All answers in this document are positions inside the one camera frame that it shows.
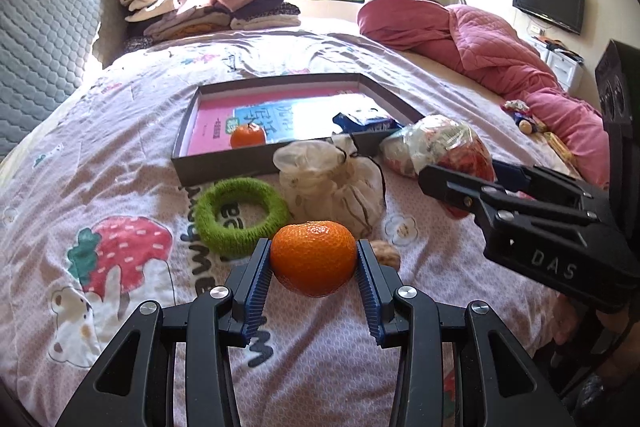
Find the grey quilted headboard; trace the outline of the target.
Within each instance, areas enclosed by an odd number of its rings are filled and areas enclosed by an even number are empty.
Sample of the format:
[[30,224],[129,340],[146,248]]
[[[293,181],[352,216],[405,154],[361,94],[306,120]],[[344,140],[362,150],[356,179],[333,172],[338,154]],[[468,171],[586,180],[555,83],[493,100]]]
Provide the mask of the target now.
[[122,55],[119,0],[1,0],[1,155]]

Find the dark shallow box tray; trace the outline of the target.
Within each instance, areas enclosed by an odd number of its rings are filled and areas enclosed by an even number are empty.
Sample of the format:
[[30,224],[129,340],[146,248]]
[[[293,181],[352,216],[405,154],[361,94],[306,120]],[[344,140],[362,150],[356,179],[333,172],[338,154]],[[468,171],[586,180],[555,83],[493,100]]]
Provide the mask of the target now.
[[[178,174],[180,182],[186,186],[198,185],[213,182],[236,176],[261,176],[277,171],[272,162],[274,152],[288,143],[304,140],[291,140],[279,143],[242,148],[230,148],[217,153],[206,153],[194,156],[182,156],[180,146],[184,142],[186,134],[186,120],[188,112],[194,107],[196,98],[199,95],[232,93],[236,90],[247,90],[252,93],[272,92],[277,90],[292,90],[302,88],[350,88],[357,89],[364,94],[373,96],[375,101],[381,103],[383,108],[390,112],[390,115],[401,124],[402,127],[414,124],[423,118],[423,114],[416,108],[405,102],[399,95],[390,91],[373,79],[362,74],[349,74],[340,72],[339,74],[306,74],[289,76],[272,76],[233,80],[224,83],[206,84],[196,89],[188,109],[184,114],[177,138],[171,153],[171,160]],[[370,131],[358,133],[334,133],[349,134],[359,148],[359,152],[366,156],[374,156],[378,153],[378,144],[396,130]]]

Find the small toys on bed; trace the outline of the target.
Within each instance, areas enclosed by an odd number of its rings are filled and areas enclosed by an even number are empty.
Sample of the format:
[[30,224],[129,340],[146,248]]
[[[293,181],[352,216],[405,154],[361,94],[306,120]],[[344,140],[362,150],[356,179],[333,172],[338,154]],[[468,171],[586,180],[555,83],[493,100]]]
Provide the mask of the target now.
[[515,122],[516,127],[525,135],[544,133],[547,126],[538,119],[522,100],[509,100],[501,105],[504,113],[507,113]]

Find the folded clothes pile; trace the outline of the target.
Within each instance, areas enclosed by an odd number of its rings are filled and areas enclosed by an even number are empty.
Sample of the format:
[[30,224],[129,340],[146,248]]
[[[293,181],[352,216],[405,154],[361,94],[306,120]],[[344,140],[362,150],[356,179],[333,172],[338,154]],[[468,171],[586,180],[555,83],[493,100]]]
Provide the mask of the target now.
[[127,10],[127,52],[223,30],[295,27],[300,9],[286,0],[119,0]]

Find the clear bag red contents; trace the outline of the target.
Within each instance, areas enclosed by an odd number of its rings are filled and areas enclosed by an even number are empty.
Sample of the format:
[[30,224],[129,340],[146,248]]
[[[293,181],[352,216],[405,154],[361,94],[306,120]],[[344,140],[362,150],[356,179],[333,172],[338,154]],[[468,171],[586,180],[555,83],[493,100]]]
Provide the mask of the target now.
[[439,169],[451,170],[487,182],[497,176],[489,150],[468,125],[439,114],[428,115],[397,130],[380,144],[380,153],[387,167],[401,176],[414,178],[424,195],[439,202],[452,219],[463,219],[472,206],[444,201],[447,179]]

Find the large orange mandarin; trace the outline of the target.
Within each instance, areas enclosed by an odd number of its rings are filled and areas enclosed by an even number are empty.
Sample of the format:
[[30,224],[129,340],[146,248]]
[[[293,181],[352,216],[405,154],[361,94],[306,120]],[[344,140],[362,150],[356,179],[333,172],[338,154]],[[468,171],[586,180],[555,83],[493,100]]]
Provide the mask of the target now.
[[269,261],[273,274],[289,291],[324,297],[354,275],[357,241],[344,225],[333,221],[287,225],[273,236]]

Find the beige mesh drawstring bag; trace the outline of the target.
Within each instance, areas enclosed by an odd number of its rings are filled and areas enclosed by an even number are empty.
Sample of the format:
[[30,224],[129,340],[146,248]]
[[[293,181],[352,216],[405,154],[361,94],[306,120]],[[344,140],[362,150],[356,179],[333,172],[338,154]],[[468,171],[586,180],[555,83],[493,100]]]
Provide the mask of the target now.
[[383,171],[351,135],[292,142],[278,148],[272,162],[294,222],[333,221],[365,239],[382,220]]

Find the brown walnut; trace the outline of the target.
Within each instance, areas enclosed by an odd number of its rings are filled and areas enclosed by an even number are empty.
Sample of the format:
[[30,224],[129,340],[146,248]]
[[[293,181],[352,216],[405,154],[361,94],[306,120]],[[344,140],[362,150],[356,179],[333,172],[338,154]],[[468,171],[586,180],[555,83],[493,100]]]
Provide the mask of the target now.
[[376,241],[371,241],[370,246],[380,265],[391,267],[396,272],[400,270],[401,257],[399,251],[392,244],[377,239]]

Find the white storage drawers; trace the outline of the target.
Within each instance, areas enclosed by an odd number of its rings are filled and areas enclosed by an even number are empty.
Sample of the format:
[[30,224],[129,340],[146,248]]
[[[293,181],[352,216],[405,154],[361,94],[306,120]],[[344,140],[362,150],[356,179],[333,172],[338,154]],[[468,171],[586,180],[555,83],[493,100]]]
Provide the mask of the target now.
[[529,43],[552,70],[562,89],[569,94],[575,94],[582,83],[584,60],[564,46],[549,40],[530,38]]

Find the pink quilted blanket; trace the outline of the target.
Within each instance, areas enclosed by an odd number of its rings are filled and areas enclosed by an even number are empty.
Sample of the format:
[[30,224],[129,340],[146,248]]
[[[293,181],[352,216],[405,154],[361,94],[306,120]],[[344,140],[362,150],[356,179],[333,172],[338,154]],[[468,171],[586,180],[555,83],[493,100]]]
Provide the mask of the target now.
[[603,120],[568,95],[538,52],[498,15],[465,4],[371,0],[358,12],[360,34],[396,51],[430,58],[503,100],[521,100],[568,147],[590,184],[610,184]]

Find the small orange in tray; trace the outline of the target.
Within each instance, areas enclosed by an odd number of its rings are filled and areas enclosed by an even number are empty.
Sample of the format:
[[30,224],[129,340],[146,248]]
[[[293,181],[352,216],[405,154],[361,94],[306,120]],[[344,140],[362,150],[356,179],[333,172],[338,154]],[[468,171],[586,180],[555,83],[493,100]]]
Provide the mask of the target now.
[[267,141],[266,132],[259,124],[249,122],[239,124],[230,134],[230,146],[232,148],[242,148],[249,146],[264,145]]

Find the blue cookie packet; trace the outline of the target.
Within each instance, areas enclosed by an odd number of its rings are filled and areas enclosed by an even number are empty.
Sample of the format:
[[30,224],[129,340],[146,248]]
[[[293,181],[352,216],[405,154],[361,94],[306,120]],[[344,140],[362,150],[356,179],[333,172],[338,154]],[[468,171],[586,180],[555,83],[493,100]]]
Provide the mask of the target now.
[[397,130],[401,124],[385,110],[375,107],[354,109],[336,114],[332,121],[344,133]]

